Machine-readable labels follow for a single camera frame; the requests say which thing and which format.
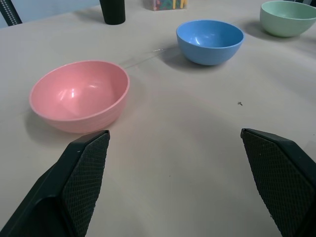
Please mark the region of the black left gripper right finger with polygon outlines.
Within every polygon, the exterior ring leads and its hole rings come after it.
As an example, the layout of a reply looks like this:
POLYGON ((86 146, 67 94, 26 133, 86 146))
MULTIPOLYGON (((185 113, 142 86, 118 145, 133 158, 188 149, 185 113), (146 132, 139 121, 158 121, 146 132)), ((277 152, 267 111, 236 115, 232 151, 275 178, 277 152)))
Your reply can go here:
POLYGON ((244 128, 256 188, 283 237, 316 235, 316 163, 293 141, 244 128))

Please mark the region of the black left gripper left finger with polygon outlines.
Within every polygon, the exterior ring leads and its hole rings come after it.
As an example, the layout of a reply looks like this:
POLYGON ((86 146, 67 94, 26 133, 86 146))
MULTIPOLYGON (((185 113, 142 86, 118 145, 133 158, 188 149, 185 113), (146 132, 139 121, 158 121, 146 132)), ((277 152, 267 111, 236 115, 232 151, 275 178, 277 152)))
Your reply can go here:
POLYGON ((83 237, 98 200, 110 133, 72 141, 57 162, 32 186, 2 237, 83 237))

